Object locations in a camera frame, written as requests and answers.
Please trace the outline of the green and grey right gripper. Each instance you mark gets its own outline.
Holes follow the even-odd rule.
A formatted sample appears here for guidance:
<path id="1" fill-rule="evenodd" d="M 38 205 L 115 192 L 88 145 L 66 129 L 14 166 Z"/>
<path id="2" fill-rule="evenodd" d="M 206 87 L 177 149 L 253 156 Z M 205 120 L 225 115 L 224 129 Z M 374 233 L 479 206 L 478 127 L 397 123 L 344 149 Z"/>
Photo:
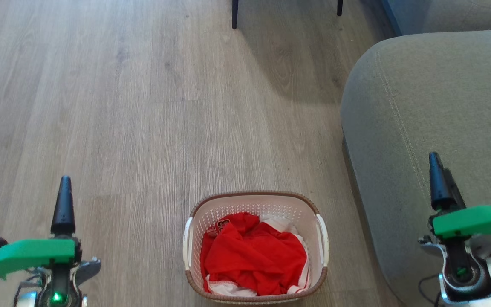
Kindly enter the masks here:
<path id="1" fill-rule="evenodd" d="M 431 207 L 462 210 L 433 218 L 432 236 L 418 240 L 426 253 L 442 258 L 437 301 L 491 301 L 491 206 L 465 208 L 450 171 L 437 152 L 429 154 Z"/>

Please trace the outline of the green and grey left gripper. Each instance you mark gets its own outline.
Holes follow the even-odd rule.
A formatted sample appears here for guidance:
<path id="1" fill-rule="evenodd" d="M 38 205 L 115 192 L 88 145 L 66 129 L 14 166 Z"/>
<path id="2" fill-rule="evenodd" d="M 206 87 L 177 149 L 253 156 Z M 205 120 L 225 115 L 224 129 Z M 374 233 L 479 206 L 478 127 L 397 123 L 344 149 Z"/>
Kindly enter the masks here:
<path id="1" fill-rule="evenodd" d="M 62 176 L 53 212 L 51 234 L 72 236 L 76 231 L 72 182 Z M 25 271 L 12 307 L 88 307 L 80 286 L 101 270 L 101 260 L 82 260 L 76 238 L 27 239 L 0 248 L 0 281 Z"/>

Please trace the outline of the white plastic laundry basket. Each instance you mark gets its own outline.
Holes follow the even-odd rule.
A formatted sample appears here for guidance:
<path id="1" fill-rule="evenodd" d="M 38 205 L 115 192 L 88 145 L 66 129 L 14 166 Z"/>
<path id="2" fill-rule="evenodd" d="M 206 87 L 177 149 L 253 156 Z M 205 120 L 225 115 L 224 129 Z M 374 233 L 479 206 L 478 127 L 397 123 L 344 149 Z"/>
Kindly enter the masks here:
<path id="1" fill-rule="evenodd" d="M 200 254 L 203 233 L 216 220 L 237 212 L 259 217 L 283 217 L 293 223 L 302 235 L 311 260 L 311 286 L 303 292 L 261 297 L 213 295 L 203 289 Z M 298 301 L 316 292 L 324 283 L 329 266 L 329 234 L 325 221 L 314 203 L 302 194 L 286 191 L 242 191 L 215 194 L 201 200 L 191 210 L 182 240 L 185 276 L 193 290 L 205 299 L 224 304 L 267 305 Z"/>

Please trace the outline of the grey fabric sofa seat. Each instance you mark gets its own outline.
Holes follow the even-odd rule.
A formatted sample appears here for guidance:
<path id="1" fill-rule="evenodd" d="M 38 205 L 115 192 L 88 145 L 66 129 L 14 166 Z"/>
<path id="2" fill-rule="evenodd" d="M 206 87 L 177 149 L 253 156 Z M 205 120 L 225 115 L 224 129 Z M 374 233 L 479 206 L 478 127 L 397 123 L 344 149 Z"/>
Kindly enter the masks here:
<path id="1" fill-rule="evenodd" d="M 468 207 L 491 205 L 491 30 L 404 35 L 377 43 L 350 73 L 341 125 L 374 251 L 405 307 L 440 271 L 425 253 L 429 159 L 438 152 Z"/>

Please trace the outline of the grey sofa back cushion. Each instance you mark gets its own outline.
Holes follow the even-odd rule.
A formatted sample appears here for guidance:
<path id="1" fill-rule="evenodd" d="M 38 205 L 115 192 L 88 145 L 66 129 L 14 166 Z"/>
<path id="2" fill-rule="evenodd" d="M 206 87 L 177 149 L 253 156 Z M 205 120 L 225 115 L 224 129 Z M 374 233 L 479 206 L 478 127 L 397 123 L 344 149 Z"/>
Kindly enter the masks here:
<path id="1" fill-rule="evenodd" d="M 491 0 L 392 0 L 402 35 L 491 30 Z"/>

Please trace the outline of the dark blue sofa side panel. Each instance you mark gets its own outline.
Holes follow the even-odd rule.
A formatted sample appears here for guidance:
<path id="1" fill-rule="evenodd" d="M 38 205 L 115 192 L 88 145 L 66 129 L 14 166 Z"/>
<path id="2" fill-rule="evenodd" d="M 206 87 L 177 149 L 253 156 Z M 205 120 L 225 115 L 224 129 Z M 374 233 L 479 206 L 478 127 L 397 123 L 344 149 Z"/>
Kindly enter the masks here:
<path id="1" fill-rule="evenodd" d="M 398 24 L 398 20 L 394 14 L 393 11 L 393 6 L 392 6 L 392 1 L 393 0 L 381 0 L 382 6 L 384 8 L 384 12 L 386 12 L 386 15 L 388 17 L 388 21 L 390 22 L 390 25 L 394 31 L 394 34 L 396 36 L 402 36 L 403 33 L 400 29 L 400 26 Z"/>

